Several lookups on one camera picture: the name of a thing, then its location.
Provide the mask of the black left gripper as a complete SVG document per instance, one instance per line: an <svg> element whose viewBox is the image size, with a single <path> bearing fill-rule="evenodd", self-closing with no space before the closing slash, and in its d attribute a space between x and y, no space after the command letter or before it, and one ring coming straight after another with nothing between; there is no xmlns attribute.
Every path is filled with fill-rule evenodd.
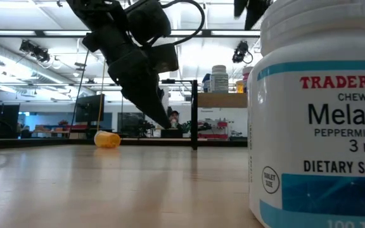
<svg viewBox="0 0 365 228"><path fill-rule="evenodd" d="M125 31L112 23L91 28L82 43L90 52L102 52L110 78L122 88L126 99L160 126L170 128L162 104L165 92L159 87L159 74L179 69L173 43L149 47L146 55Z"/></svg>

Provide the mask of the white jar blue lid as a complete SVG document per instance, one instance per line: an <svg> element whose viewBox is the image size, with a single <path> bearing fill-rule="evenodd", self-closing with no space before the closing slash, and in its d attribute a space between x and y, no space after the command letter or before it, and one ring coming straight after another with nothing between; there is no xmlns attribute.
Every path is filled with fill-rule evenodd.
<svg viewBox="0 0 365 228"><path fill-rule="evenodd" d="M210 89L210 73L207 73L202 80L202 91L209 92Z"/></svg>

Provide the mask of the white Trader Joe's melatonin bottle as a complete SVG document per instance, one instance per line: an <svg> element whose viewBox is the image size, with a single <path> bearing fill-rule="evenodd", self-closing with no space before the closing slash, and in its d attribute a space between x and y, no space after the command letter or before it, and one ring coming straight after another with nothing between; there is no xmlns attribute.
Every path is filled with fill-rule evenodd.
<svg viewBox="0 0 365 228"><path fill-rule="evenodd" d="M251 211L265 228L365 228L365 0L276 0L260 31Z"/></svg>

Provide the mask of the black shelf side panel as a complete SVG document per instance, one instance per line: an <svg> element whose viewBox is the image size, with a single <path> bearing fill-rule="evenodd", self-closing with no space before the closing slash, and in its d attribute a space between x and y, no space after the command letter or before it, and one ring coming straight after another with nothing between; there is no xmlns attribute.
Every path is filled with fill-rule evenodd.
<svg viewBox="0 0 365 228"><path fill-rule="evenodd" d="M191 85L191 148L198 149L198 81L193 80Z"/></svg>

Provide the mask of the wooden shelf board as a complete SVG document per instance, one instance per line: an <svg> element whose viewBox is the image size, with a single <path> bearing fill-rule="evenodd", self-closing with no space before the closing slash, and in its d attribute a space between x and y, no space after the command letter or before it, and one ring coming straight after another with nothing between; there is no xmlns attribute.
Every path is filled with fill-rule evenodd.
<svg viewBox="0 0 365 228"><path fill-rule="evenodd" d="M198 93L199 108L246 108L247 95L243 93Z"/></svg>

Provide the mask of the person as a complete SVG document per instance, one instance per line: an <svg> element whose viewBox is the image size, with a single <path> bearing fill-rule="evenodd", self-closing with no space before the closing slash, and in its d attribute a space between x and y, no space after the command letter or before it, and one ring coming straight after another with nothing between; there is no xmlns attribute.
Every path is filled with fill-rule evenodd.
<svg viewBox="0 0 365 228"><path fill-rule="evenodd" d="M169 114L169 122L170 122L170 127L173 129L180 129L181 125L179 123L179 113L174 110Z"/></svg>

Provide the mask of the red storage bins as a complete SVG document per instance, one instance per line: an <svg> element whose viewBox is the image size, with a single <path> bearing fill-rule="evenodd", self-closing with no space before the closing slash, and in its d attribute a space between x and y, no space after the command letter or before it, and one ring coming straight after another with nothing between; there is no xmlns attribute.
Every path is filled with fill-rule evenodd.
<svg viewBox="0 0 365 228"><path fill-rule="evenodd" d="M198 137L208 141L239 141L247 136L246 127L226 118L198 121Z"/></svg>

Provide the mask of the black aluminium table frame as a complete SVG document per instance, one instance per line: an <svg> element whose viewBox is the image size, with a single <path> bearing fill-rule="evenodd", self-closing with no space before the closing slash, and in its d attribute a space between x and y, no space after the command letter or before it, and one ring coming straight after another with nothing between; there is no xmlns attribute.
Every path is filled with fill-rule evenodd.
<svg viewBox="0 0 365 228"><path fill-rule="evenodd" d="M0 149L7 148L26 148L38 146L58 146L58 145L93 145L92 139L0 139ZM190 138L126 138L121 141L123 146L188 146L191 147ZM198 139L198 147L245 147L247 141L208 141L206 139Z"/></svg>

